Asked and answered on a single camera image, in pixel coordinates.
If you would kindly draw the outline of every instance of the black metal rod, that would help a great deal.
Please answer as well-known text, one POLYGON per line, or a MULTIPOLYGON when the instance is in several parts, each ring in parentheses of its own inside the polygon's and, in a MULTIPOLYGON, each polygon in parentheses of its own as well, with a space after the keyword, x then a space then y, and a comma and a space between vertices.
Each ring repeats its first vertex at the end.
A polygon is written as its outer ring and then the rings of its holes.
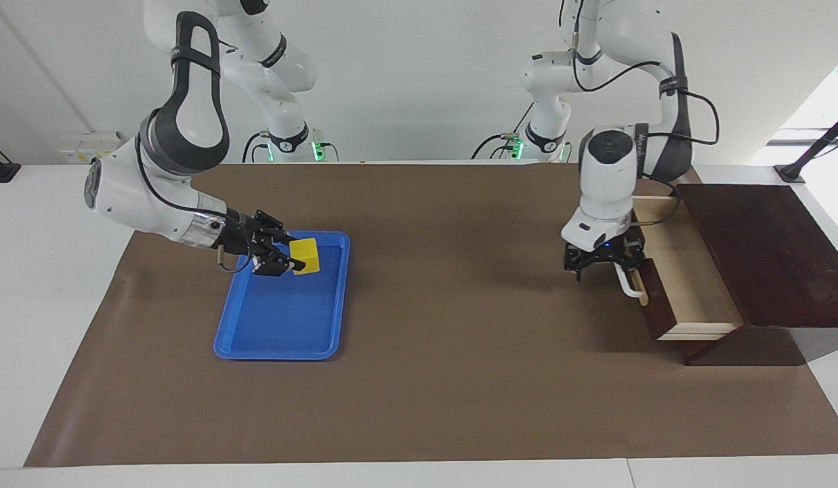
POLYGON ((837 139, 837 136, 838 121, 831 127, 831 129, 828 129, 828 131, 825 132, 824 136, 813 142, 813 145, 811 145, 811 147, 807 149, 795 163, 781 167, 778 171, 787 178, 793 180, 799 178, 801 176, 801 169, 803 169, 807 163, 812 161, 814 157, 817 157, 817 155, 822 152, 822 149, 825 149, 829 144, 831 144, 831 142, 834 142, 834 139, 837 139))

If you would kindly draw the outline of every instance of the brown table mat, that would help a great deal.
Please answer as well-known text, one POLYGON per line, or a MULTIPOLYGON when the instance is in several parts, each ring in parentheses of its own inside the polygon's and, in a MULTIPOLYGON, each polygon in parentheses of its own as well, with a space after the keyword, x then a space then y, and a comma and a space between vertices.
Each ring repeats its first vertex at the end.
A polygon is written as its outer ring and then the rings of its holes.
POLYGON ((245 165, 196 186, 350 235, 338 353, 218 359, 214 252, 137 233, 26 466, 838 452, 809 368, 683 367, 611 266, 564 272, 573 166, 245 165))

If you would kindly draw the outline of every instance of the yellow block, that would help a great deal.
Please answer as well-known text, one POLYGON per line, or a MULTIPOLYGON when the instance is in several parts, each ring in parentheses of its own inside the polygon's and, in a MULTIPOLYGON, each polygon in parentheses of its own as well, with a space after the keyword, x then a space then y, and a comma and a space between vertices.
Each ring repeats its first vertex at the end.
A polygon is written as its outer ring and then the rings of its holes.
POLYGON ((289 256, 307 265, 301 271, 295 271, 296 275, 310 275, 311 272, 319 271, 319 251, 316 249, 316 239, 299 239, 289 242, 289 256))

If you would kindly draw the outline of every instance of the blue tray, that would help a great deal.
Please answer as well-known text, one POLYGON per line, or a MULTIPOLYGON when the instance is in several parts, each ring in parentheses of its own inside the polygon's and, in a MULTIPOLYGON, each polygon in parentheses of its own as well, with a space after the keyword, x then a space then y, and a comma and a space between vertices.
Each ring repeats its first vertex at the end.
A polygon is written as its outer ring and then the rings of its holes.
MULTIPOLYGON (((248 266, 232 278, 214 353, 250 361, 322 361, 341 341, 350 238, 343 232, 290 232, 316 238, 320 271, 257 276, 248 266)), ((247 258, 242 257, 242 266, 247 258)))

